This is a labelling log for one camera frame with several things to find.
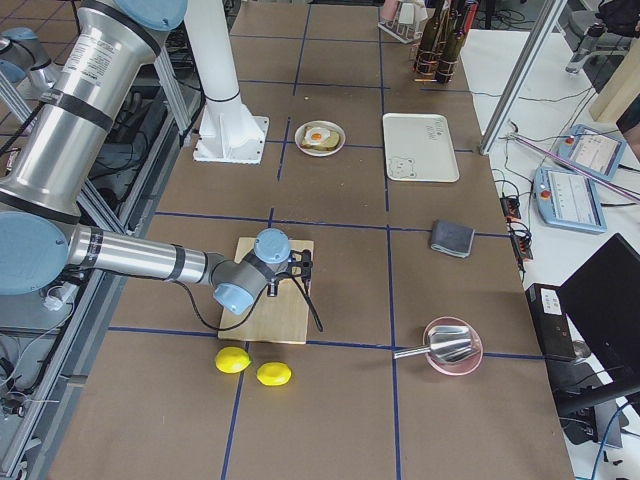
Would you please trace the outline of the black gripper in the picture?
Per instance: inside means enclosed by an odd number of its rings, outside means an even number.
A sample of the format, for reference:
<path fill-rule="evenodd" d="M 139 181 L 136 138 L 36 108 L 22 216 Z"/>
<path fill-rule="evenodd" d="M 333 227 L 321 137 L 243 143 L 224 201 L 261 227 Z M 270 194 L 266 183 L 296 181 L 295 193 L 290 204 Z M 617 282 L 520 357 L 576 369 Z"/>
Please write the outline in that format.
<path fill-rule="evenodd" d="M 267 285 L 267 296 L 270 298 L 274 298 L 278 295 L 278 291 L 279 291 L 279 281 L 278 280 L 272 280 L 268 285 Z"/>

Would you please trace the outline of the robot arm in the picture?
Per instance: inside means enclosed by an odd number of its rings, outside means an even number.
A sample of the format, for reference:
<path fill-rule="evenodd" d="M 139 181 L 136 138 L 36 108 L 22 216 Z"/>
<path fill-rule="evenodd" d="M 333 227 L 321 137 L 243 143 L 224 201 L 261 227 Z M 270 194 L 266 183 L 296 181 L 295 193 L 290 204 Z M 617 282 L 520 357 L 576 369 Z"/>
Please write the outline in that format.
<path fill-rule="evenodd" d="M 37 99 L 60 76 L 35 32 L 15 27 L 1 33 L 1 73 L 28 100 Z"/>
<path fill-rule="evenodd" d="M 199 161 L 257 164 L 268 119 L 243 104 L 224 7 L 219 1 L 85 1 L 79 35 L 53 86 L 29 117 L 32 132 L 1 180 L 1 291 L 33 293 L 70 267 L 174 283 L 208 284 L 215 300 L 241 314 L 290 270 L 279 230 L 261 232 L 233 261 L 217 253 L 153 242 L 84 225 L 78 197 L 88 180 L 131 172 L 141 156 L 106 152 L 139 70 L 154 65 L 167 98 L 180 90 L 165 50 L 184 27 L 205 104 Z"/>

